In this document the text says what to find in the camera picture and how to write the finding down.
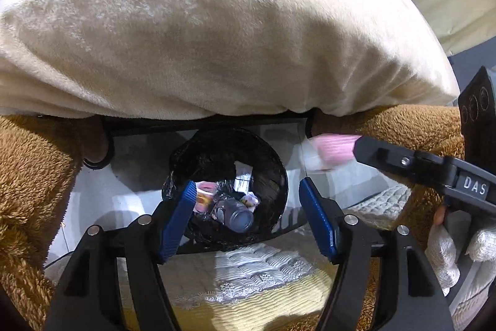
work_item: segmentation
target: pink sponge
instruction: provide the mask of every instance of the pink sponge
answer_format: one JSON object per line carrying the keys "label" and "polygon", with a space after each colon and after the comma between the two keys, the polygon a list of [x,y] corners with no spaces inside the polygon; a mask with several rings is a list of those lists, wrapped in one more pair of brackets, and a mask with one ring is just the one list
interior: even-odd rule
{"label": "pink sponge", "polygon": [[353,148],[359,135],[323,134],[310,139],[325,168],[329,169],[353,160]]}

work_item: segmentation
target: screw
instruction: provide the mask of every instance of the screw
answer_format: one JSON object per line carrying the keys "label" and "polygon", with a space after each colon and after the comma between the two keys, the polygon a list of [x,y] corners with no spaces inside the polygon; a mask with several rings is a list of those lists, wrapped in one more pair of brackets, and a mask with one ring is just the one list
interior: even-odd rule
{"label": "screw", "polygon": [[358,218],[354,215],[346,215],[344,221],[349,225],[355,226],[358,223]]}
{"label": "screw", "polygon": [[401,234],[402,236],[408,236],[408,234],[410,233],[410,229],[408,227],[406,227],[405,225],[399,225],[396,230],[398,231],[399,234]]}
{"label": "screw", "polygon": [[138,218],[138,223],[142,226],[148,225],[152,221],[152,217],[150,215],[142,215]]}
{"label": "screw", "polygon": [[86,233],[88,233],[90,236],[96,236],[98,232],[100,232],[100,226],[97,225],[88,227],[88,230],[86,231]]}

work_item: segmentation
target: trash bag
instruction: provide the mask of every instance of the trash bag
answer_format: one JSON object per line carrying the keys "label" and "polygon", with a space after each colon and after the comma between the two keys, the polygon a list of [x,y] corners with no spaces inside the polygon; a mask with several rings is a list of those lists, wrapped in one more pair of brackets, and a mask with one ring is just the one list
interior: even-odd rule
{"label": "trash bag", "polygon": [[184,233],[205,247],[229,251],[270,236],[288,198],[286,168],[275,150],[256,134],[240,128],[200,130],[170,156],[170,175],[162,199],[176,199],[187,181],[225,181],[232,189],[235,161],[253,167],[250,191],[260,204],[246,233],[235,233],[211,217],[192,214]]}

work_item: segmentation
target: finger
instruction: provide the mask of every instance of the finger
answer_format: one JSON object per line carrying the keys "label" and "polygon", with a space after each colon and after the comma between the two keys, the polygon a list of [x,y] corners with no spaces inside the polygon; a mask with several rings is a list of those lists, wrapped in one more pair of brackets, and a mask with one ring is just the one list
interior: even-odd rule
{"label": "finger", "polygon": [[436,213],[434,214],[433,224],[435,226],[442,225],[442,222],[445,220],[445,213],[446,213],[446,205],[441,204],[436,210]]}
{"label": "finger", "polygon": [[460,270],[456,265],[447,269],[434,270],[434,273],[436,274],[437,281],[442,289],[449,290],[449,288],[455,286],[458,279],[460,279]]}
{"label": "finger", "polygon": [[455,264],[455,243],[443,225],[431,227],[426,256],[431,265],[439,270],[451,268]]}
{"label": "finger", "polygon": [[431,263],[436,278],[446,290],[454,286],[460,278],[460,271],[455,265],[456,248],[453,239],[442,225],[432,226],[427,241],[426,257]]}
{"label": "finger", "polygon": [[475,318],[488,298],[489,288],[487,287],[472,299],[460,303],[453,314],[453,325],[455,331],[462,331]]}
{"label": "finger", "polygon": [[474,277],[466,296],[462,301],[469,300],[482,290],[488,287],[494,281],[496,276],[496,261],[484,261]]}
{"label": "finger", "polygon": [[467,249],[473,261],[496,259],[496,226],[480,229],[474,234]]}

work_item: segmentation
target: pink object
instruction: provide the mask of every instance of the pink object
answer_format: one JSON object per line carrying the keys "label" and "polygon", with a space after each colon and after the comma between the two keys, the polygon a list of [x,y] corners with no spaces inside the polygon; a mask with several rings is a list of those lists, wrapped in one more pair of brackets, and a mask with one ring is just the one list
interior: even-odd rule
{"label": "pink object", "polygon": [[359,135],[323,134],[310,139],[326,167],[340,166],[353,160],[353,148]]}
{"label": "pink object", "polygon": [[197,182],[197,203],[193,211],[196,213],[205,213],[208,210],[214,195],[217,192],[217,183],[211,181]]}
{"label": "pink object", "polygon": [[243,198],[241,198],[240,202],[244,204],[251,212],[255,212],[256,207],[260,205],[259,198],[251,191]]}
{"label": "pink object", "polygon": [[217,192],[217,183],[213,181],[200,181],[197,182],[197,190],[211,192],[215,194]]}

